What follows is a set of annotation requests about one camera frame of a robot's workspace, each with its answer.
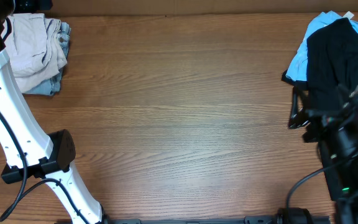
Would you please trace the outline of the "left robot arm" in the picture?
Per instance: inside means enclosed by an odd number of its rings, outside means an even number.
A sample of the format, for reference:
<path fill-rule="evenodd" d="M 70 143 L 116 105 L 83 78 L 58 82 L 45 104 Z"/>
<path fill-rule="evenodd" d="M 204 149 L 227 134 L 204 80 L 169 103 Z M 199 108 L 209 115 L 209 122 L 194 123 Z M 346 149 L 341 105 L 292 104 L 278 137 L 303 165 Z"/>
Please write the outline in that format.
<path fill-rule="evenodd" d="M 35 177 L 53 190 L 72 223 L 106 223 L 76 168 L 70 132 L 45 133 L 23 96 L 67 62 L 58 38 L 70 28 L 44 16 L 51 7 L 51 1 L 0 1 L 0 143 L 6 156 L 1 177 L 21 183 L 17 201 L 30 192 L 27 179 Z"/>

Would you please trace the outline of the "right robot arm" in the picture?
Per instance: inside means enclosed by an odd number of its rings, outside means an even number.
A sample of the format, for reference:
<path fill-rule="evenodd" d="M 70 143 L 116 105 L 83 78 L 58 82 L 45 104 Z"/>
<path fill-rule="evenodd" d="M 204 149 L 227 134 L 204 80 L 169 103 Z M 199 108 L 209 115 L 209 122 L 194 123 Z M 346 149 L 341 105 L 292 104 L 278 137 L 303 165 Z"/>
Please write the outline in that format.
<path fill-rule="evenodd" d="M 304 142 L 317 142 L 322 168 L 299 180 L 286 197 L 280 223 L 329 223 L 328 218 L 312 217 L 306 209 L 290 208 L 295 190 L 312 177 L 323 173 L 331 200 L 335 205 L 336 223 L 358 223 L 358 86 L 350 92 L 339 85 L 337 93 L 342 108 L 321 111 L 311 108 L 308 97 L 293 88 L 288 127 L 304 127 Z"/>

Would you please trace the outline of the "beige khaki shorts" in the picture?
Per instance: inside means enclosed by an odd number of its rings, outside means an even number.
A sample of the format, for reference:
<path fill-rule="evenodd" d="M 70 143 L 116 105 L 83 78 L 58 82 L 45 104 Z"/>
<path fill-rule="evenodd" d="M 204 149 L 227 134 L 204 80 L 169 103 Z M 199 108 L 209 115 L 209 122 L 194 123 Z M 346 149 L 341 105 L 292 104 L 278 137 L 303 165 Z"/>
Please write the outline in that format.
<path fill-rule="evenodd" d="M 67 58 L 58 53 L 57 34 L 63 21 L 46 18 L 42 13 L 13 14 L 7 18 L 4 28 L 10 24 L 12 31 L 4 43 L 16 83 L 25 93 L 67 65 Z"/>

